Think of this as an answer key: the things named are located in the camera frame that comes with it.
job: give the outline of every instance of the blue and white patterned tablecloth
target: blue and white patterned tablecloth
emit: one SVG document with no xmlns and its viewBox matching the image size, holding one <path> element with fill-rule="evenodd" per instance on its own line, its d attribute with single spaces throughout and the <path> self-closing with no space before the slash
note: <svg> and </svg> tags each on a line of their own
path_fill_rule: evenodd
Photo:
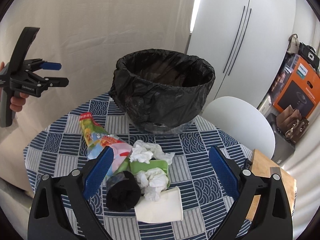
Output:
<svg viewBox="0 0 320 240">
<path fill-rule="evenodd" d="M 134 209 L 112 212 L 106 207 L 105 181 L 89 202 L 102 225 L 114 240 L 208 239 L 227 214 L 233 199 L 226 195 L 208 159 L 208 150 L 217 145 L 238 165 L 252 152 L 231 136 L 201 117 L 185 132 L 172 137 L 142 134 L 129 124 L 109 95 L 103 94 L 66 114 L 44 131 L 24 149 L 25 164 L 33 190 L 43 174 L 58 177 L 82 168 L 87 161 L 87 148 L 79 126 L 79 115 L 91 112 L 95 121 L 111 134 L 133 145 L 140 139 L 158 143 L 164 152 L 175 152 L 169 167 L 171 186 L 178 186 L 183 205 L 183 221 L 164 224 L 137 222 Z M 67 197 L 63 203 L 75 233 L 83 235 Z M 246 220 L 239 235 L 247 232 Z"/>
</svg>

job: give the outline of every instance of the handbag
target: handbag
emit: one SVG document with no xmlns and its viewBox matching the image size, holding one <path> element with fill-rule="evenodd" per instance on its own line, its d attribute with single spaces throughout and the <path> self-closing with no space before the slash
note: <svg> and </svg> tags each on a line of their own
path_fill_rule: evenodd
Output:
<svg viewBox="0 0 320 240">
<path fill-rule="evenodd" d="M 319 67 L 319 57 L 316 54 L 316 51 L 313 47 L 307 46 L 302 42 L 299 45 L 299 53 L 303 59 L 308 62 L 315 70 L 318 70 Z"/>
<path fill-rule="evenodd" d="M 298 35 L 295 33 L 295 34 L 292 34 L 289 38 L 287 53 L 298 54 L 298 52 L 299 52 L 299 40 L 298 40 Z"/>
<path fill-rule="evenodd" d="M 306 131 L 309 121 L 301 116 L 298 109 L 294 110 L 290 105 L 277 116 L 276 124 L 285 139 L 296 144 Z"/>
</svg>

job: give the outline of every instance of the wooden board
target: wooden board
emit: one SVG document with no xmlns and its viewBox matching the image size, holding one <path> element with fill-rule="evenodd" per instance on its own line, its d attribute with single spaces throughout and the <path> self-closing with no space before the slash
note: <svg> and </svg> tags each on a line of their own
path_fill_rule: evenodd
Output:
<svg viewBox="0 0 320 240">
<path fill-rule="evenodd" d="M 294 199 L 297 192 L 297 181 L 291 177 L 285 170 L 281 169 L 276 163 L 267 158 L 258 150 L 254 150 L 252 153 L 252 165 L 250 170 L 256 176 L 270 178 L 271 174 L 277 173 L 281 176 L 282 182 L 284 184 L 285 191 L 288 196 L 291 213 L 293 212 Z M 247 214 L 246 219 L 252 221 L 254 214 L 257 210 L 260 196 L 254 196 L 251 207 Z"/>
</svg>

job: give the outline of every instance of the chair backrest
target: chair backrest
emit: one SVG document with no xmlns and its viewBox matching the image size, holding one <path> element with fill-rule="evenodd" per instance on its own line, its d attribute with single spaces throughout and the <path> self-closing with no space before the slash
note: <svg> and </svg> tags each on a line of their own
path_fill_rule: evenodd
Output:
<svg viewBox="0 0 320 240">
<path fill-rule="evenodd" d="M 258 149 L 268 158 L 275 150 L 275 135 L 267 119 L 239 98 L 221 97 L 212 101 L 201 115 L 250 150 Z"/>
</svg>

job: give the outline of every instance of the metal pivot bolt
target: metal pivot bolt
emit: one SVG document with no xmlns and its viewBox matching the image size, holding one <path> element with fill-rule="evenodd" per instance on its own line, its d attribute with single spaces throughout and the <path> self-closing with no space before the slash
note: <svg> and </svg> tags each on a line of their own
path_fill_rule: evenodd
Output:
<svg viewBox="0 0 320 240">
<path fill-rule="evenodd" d="M 74 170 L 74 171 L 71 172 L 72 176 L 78 176 L 79 174 L 80 174 L 79 170 Z"/>
<path fill-rule="evenodd" d="M 44 175 L 42 176 L 42 180 L 47 180 L 47 179 L 49 179 L 49 175 L 48 175 L 48 174 L 44 174 Z"/>
<path fill-rule="evenodd" d="M 244 176 L 250 176 L 251 175 L 251 171 L 249 171 L 249 170 L 243 170 L 242 173 L 243 173 Z"/>
<path fill-rule="evenodd" d="M 279 176 L 278 174 L 273 174 L 273 178 L 274 178 L 275 180 L 280 180 L 280 176 Z"/>
</svg>

